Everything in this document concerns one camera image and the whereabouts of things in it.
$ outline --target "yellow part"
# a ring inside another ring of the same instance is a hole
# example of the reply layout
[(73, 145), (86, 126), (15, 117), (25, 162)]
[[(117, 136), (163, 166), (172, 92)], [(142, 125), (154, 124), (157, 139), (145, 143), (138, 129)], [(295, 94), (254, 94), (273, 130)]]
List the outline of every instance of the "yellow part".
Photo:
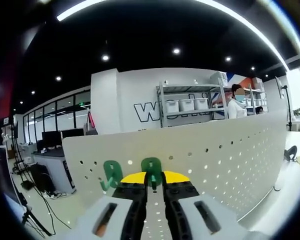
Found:
[(163, 171), (167, 184), (189, 182), (190, 179), (181, 173), (173, 171)]
[(121, 180), (121, 183), (127, 183), (127, 184), (144, 184), (145, 183), (145, 176), (146, 176), (146, 172), (145, 171), (134, 173), (134, 174), (130, 174), (130, 175), (124, 177)]

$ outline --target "person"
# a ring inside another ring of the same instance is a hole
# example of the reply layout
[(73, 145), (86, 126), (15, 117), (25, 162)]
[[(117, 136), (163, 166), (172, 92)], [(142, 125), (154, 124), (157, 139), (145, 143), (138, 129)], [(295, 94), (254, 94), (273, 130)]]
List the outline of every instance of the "person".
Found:
[(258, 106), (255, 108), (255, 113), (256, 114), (263, 114), (264, 113), (264, 108), (262, 106)]
[(243, 118), (247, 116), (245, 100), (245, 90), (239, 84), (233, 84), (231, 87), (232, 96), (228, 103), (229, 119)]

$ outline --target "black ceiling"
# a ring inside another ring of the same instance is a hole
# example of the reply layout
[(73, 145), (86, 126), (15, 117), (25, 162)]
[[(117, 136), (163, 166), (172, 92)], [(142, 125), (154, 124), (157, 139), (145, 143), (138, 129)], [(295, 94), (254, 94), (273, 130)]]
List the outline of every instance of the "black ceiling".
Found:
[[(17, 76), (12, 102), (17, 113), (88, 86), (92, 73), (113, 68), (119, 72), (199, 68), (264, 79), (265, 73), (258, 72), (279, 62), (242, 23), (197, 1), (106, 1), (58, 22), (57, 13), (76, 2), (67, 2), (67, 6), (63, 1), (50, 4), (51, 15), (27, 49)], [(256, 1), (218, 2), (267, 33), (284, 59), (297, 55), (278, 24)], [(172, 54), (174, 47), (181, 49), (180, 55)], [(110, 56), (108, 62), (101, 61), (103, 54)], [(226, 56), (232, 61), (225, 62)], [(267, 74), (269, 79), (282, 76), (285, 69), (279, 67)], [(55, 81), (56, 76), (62, 76), (62, 81)]]

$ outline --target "white lab coat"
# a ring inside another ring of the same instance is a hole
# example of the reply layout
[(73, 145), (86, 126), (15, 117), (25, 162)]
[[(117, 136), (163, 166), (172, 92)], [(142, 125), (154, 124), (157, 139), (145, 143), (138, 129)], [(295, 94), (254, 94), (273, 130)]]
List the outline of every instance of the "white lab coat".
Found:
[(238, 119), (247, 116), (246, 104), (233, 98), (228, 103), (229, 119)]

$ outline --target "white pegboard panel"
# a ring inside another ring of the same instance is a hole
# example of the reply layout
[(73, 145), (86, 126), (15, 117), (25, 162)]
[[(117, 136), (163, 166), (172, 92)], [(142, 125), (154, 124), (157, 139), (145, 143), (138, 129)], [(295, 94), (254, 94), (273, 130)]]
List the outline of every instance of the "white pegboard panel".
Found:
[[(285, 149), (286, 114), (278, 110), (178, 127), (70, 137), (65, 138), (63, 149), (77, 193), (87, 208), (114, 192), (111, 188), (104, 193), (99, 183), (99, 178), (106, 180), (105, 161), (119, 162), (126, 176), (140, 172), (143, 159), (156, 157), (162, 170), (188, 176), (200, 194), (209, 193), (239, 219), (277, 179)], [(157, 194), (148, 192), (142, 239), (170, 239), (162, 188), (158, 187)]]

